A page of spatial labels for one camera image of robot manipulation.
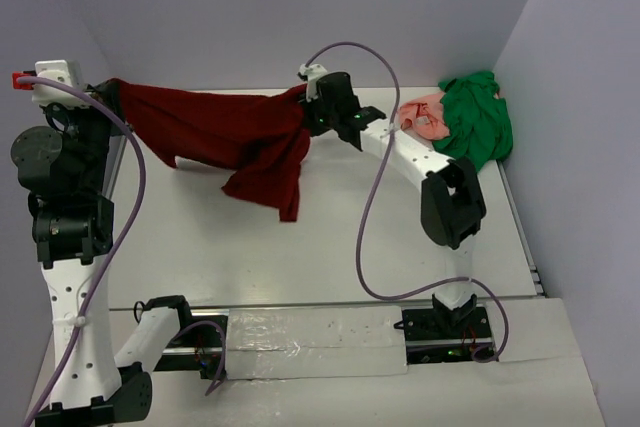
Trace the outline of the red t shirt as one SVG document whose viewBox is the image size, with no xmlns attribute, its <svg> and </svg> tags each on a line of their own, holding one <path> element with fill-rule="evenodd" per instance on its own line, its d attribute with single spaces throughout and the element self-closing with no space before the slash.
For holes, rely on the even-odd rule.
<svg viewBox="0 0 640 427">
<path fill-rule="evenodd" d="M 306 89 L 278 95 L 212 94 L 116 80 L 128 123 L 167 166 L 183 158 L 231 171 L 223 192 L 298 217 L 301 164 L 311 135 L 300 99 Z"/>
</svg>

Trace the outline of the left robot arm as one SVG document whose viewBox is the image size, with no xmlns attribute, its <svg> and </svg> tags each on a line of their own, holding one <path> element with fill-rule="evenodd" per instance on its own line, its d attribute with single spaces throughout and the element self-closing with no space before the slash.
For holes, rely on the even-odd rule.
<svg viewBox="0 0 640 427">
<path fill-rule="evenodd" d="M 32 237 L 47 284 L 55 369 L 26 418 L 29 426 L 113 426 L 144 420 L 151 375 L 166 346 L 184 345 L 196 322 L 187 300 L 149 300 L 119 351 L 112 348 L 107 272 L 124 232 L 113 229 L 104 194 L 110 139 L 124 121 L 60 76 L 17 73 L 47 122 L 21 133 L 11 148 L 28 192 Z"/>
</svg>

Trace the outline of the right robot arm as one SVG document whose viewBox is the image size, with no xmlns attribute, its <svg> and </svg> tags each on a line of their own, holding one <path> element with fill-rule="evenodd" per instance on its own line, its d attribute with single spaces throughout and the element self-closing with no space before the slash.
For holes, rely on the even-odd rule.
<svg viewBox="0 0 640 427">
<path fill-rule="evenodd" d="M 475 167 L 466 158 L 453 160 L 396 128 L 385 113 L 363 107 L 346 72 L 329 72 L 319 64 L 303 65 L 301 100 L 312 136 L 333 131 L 361 152 L 391 166 L 416 189 L 423 231 L 444 256 L 447 282 L 431 288 L 434 324 L 447 338 L 467 329 L 475 310 L 472 253 L 486 216 L 486 205 Z"/>
</svg>

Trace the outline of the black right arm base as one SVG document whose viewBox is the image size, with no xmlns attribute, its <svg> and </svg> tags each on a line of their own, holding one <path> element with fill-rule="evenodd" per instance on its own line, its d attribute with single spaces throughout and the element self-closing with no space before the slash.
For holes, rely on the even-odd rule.
<svg viewBox="0 0 640 427">
<path fill-rule="evenodd" d="M 485 361 L 495 355 L 484 307 L 451 328 L 438 323 L 434 308 L 403 308 L 401 314 L 393 327 L 404 335 L 409 365 Z"/>
</svg>

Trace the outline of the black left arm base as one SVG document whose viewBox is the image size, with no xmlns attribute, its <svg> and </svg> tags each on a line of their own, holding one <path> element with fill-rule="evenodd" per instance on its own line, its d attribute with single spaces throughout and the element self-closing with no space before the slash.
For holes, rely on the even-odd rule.
<svg viewBox="0 0 640 427">
<path fill-rule="evenodd" d="M 154 371 L 195 372 L 203 380 L 220 381 L 226 376 L 225 368 L 216 375 L 221 356 L 218 331 L 211 325 L 198 326 L 169 342 Z"/>
</svg>

